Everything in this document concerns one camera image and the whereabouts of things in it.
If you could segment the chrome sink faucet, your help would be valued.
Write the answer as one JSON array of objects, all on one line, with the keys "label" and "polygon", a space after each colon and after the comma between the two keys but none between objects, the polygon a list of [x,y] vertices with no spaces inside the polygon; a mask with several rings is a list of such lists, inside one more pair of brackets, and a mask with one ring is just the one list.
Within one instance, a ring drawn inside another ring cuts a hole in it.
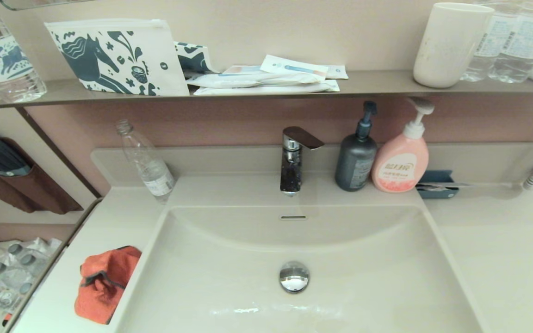
[{"label": "chrome sink faucet", "polygon": [[280,172],[280,192],[296,196],[302,188],[302,149],[319,149],[324,142],[304,130],[290,126],[283,130],[283,147]]}]

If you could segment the orange cleaning cloth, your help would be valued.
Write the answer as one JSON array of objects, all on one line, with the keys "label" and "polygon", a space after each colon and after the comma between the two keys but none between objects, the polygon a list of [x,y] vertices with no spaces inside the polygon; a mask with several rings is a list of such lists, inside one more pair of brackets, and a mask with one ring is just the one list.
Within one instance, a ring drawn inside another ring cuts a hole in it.
[{"label": "orange cleaning cloth", "polygon": [[76,314],[109,324],[141,255],[140,249],[128,245],[87,257],[80,266]]}]

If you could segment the white sink basin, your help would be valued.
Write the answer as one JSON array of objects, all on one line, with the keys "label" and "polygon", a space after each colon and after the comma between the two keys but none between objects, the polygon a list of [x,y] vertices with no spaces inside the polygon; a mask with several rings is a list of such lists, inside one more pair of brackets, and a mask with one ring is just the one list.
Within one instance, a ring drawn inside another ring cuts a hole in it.
[{"label": "white sink basin", "polygon": [[176,207],[116,333],[484,333],[444,248],[415,206]]}]

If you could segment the dark grey pump bottle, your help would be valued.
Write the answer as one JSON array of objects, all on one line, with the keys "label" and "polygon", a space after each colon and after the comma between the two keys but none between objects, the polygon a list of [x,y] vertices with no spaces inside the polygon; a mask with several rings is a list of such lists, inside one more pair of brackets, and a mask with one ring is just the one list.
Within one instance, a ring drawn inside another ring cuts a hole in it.
[{"label": "dark grey pump bottle", "polygon": [[378,150],[376,141],[370,137],[372,116],[377,114],[377,104],[366,101],[363,108],[364,115],[355,133],[341,142],[335,169],[337,186],[348,192],[359,191],[366,185]]}]

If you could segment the chrome drain stopper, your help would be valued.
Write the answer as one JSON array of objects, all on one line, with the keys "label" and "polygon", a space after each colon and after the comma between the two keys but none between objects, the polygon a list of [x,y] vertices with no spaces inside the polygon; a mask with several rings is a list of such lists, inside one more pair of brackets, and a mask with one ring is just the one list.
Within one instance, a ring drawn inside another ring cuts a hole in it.
[{"label": "chrome drain stopper", "polygon": [[309,269],[299,261],[289,261],[281,266],[279,284],[289,294],[302,293],[310,282]]}]

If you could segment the empty clear plastic bottle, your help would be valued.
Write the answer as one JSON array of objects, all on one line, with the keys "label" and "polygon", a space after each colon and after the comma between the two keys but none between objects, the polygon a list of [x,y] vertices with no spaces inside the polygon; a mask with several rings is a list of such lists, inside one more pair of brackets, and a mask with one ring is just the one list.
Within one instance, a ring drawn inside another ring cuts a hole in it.
[{"label": "empty clear plastic bottle", "polygon": [[116,123],[116,132],[121,137],[126,159],[136,168],[148,191],[159,203],[167,203],[176,180],[154,144],[126,119]]}]

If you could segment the folded blue print pouch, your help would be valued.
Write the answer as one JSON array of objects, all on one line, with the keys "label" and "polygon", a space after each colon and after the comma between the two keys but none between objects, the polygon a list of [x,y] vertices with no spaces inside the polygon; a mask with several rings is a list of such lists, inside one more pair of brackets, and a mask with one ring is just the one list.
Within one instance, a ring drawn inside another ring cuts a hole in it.
[{"label": "folded blue print pouch", "polygon": [[185,78],[220,73],[211,64],[209,47],[184,42],[174,42],[174,46]]}]

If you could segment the pink pump soap bottle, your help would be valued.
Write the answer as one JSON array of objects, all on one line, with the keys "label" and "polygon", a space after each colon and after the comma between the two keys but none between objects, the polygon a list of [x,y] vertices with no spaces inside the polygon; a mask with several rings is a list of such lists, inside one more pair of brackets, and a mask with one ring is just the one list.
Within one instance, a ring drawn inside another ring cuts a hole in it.
[{"label": "pink pump soap bottle", "polygon": [[428,145],[423,134],[423,117],[435,110],[431,101],[408,98],[417,111],[416,118],[405,124],[400,135],[386,142],[376,154],[372,181],[383,192],[407,192],[415,188],[429,162]]}]

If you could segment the thin white stick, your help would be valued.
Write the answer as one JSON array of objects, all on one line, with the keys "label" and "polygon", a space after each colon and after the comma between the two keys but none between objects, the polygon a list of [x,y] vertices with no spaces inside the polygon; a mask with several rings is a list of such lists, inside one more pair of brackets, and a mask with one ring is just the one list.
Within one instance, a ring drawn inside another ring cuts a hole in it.
[{"label": "thin white stick", "polygon": [[421,191],[455,191],[460,188],[472,187],[467,183],[417,183],[417,190]]}]

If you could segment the white pouch blue horse print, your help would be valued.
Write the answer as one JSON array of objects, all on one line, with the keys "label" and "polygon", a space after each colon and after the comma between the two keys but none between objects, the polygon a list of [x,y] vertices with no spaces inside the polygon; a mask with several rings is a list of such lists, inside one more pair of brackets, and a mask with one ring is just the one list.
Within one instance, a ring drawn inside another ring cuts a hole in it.
[{"label": "white pouch blue horse print", "polygon": [[45,23],[81,84],[91,91],[187,96],[167,21],[92,19]]}]

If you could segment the brown hair dryer holder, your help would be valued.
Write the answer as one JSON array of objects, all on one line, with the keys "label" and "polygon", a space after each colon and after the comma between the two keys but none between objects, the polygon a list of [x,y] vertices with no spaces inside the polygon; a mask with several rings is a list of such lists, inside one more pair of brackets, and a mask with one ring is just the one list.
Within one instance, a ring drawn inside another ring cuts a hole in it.
[{"label": "brown hair dryer holder", "polygon": [[50,211],[64,215],[83,209],[20,145],[9,138],[0,139],[17,149],[32,165],[28,175],[0,176],[0,200],[26,213]]}]

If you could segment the clear water bottle white label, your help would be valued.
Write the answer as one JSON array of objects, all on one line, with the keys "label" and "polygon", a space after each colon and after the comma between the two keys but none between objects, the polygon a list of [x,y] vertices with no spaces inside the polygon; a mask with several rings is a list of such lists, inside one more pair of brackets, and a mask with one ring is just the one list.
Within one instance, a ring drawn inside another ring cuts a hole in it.
[{"label": "clear water bottle white label", "polygon": [[460,78],[463,81],[478,82],[487,78],[501,53],[516,23],[522,0],[470,0],[470,3],[495,10],[467,70]]},{"label": "clear water bottle white label", "polygon": [[518,17],[488,77],[507,84],[524,82],[533,69],[533,0],[520,3]]}]

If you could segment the shrink-wrapped water bottle pack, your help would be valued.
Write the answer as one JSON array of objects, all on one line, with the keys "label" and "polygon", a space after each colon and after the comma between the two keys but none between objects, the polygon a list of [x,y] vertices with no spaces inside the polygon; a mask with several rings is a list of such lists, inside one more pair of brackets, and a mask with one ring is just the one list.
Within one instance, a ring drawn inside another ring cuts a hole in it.
[{"label": "shrink-wrapped water bottle pack", "polygon": [[43,274],[62,241],[55,238],[0,242],[0,330],[7,326],[20,304]]}]

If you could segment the grey wall shelf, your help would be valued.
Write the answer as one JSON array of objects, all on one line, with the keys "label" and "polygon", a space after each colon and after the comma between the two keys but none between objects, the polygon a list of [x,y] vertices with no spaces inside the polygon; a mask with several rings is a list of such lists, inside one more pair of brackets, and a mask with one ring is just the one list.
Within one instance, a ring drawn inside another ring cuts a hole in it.
[{"label": "grey wall shelf", "polygon": [[507,84],[495,80],[478,82],[460,81],[450,88],[435,89],[420,85],[408,70],[357,70],[348,74],[349,79],[340,80],[339,92],[318,93],[245,93],[243,95],[196,96],[190,88],[184,96],[146,96],[138,94],[90,91],[75,80],[47,82],[44,97],[25,103],[5,103],[0,108],[20,108],[67,104],[95,103],[148,103],[167,101],[209,101],[225,99],[349,99],[376,97],[436,97],[436,96],[498,96],[533,97],[533,81]]}]

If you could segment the wall mirror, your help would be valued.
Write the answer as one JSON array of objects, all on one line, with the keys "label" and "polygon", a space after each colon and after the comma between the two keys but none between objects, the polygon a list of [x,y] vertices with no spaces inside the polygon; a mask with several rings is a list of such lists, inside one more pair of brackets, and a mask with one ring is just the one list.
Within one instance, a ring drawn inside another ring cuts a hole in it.
[{"label": "wall mirror", "polygon": [[49,6],[63,6],[96,0],[0,0],[0,4],[11,11],[23,11]]}]

